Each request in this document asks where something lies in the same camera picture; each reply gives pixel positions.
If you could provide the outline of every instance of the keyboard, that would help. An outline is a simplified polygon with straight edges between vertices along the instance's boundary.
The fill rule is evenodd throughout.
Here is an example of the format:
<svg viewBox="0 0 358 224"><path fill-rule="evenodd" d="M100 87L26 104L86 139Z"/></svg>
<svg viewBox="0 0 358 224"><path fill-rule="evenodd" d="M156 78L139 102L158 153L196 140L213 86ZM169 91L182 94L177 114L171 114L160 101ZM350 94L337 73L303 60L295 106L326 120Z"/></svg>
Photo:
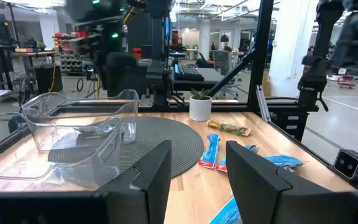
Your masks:
<svg viewBox="0 0 358 224"><path fill-rule="evenodd" d="M175 65L176 80L204 81L204 77L200 75L195 68L186 65Z"/></svg>

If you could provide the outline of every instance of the white pot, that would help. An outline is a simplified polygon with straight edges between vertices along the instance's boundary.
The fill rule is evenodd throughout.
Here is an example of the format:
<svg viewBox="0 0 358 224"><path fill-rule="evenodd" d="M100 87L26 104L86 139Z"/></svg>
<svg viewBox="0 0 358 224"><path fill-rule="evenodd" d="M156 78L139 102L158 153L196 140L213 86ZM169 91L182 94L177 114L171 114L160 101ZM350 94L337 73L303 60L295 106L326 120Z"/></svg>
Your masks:
<svg viewBox="0 0 358 224"><path fill-rule="evenodd" d="M207 121L211 116L212 98L208 96L208 100L195 100L190 97L189 117L193 121Z"/></svg>

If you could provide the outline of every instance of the small succulent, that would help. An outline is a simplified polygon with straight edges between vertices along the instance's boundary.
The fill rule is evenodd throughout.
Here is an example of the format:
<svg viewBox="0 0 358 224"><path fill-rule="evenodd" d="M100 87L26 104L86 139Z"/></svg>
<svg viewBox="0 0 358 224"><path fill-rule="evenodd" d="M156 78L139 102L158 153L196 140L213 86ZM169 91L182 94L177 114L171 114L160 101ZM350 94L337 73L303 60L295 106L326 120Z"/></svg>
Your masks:
<svg viewBox="0 0 358 224"><path fill-rule="evenodd" d="M47 46L42 41L39 41L38 44L37 44L37 48L39 48L39 49L44 49L46 47Z"/></svg>
<svg viewBox="0 0 358 224"><path fill-rule="evenodd" d="M197 91L195 89L191 89L191 94L193 95L193 99L195 100L209 100L208 96L209 90L202 89L201 91Z"/></svg>

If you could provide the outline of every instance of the potted plant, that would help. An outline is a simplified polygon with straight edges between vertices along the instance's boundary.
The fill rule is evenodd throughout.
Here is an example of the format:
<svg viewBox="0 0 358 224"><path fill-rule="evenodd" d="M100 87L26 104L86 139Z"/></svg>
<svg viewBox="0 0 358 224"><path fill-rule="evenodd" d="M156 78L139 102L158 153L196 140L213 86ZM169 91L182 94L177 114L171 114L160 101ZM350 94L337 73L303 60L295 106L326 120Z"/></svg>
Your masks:
<svg viewBox="0 0 358 224"><path fill-rule="evenodd" d="M46 47L47 46L42 41L38 41L38 44L37 44L38 49L40 49L43 52Z"/></svg>
<svg viewBox="0 0 358 224"><path fill-rule="evenodd" d="M191 89L189 117L193 121L207 121L211 116L212 98L209 90L196 91Z"/></svg>

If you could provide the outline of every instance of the white pillar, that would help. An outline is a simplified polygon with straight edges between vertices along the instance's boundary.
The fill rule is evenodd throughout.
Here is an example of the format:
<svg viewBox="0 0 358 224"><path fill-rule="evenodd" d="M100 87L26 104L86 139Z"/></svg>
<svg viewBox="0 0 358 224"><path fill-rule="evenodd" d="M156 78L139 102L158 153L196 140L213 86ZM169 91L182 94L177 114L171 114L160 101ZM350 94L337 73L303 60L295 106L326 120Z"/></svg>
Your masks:
<svg viewBox="0 0 358 224"><path fill-rule="evenodd" d="M47 13L40 14L40 25L44 44L50 49L54 47L53 36L59 32L59 25L56 10L48 9Z"/></svg>
<svg viewBox="0 0 358 224"><path fill-rule="evenodd" d="M318 0L282 0L270 64L272 96L297 97Z"/></svg>
<svg viewBox="0 0 358 224"><path fill-rule="evenodd" d="M211 32L211 21L207 18L199 18L198 24L200 28L198 36L198 51L204 55L206 60L209 59L209 50L211 49L210 43L210 32Z"/></svg>

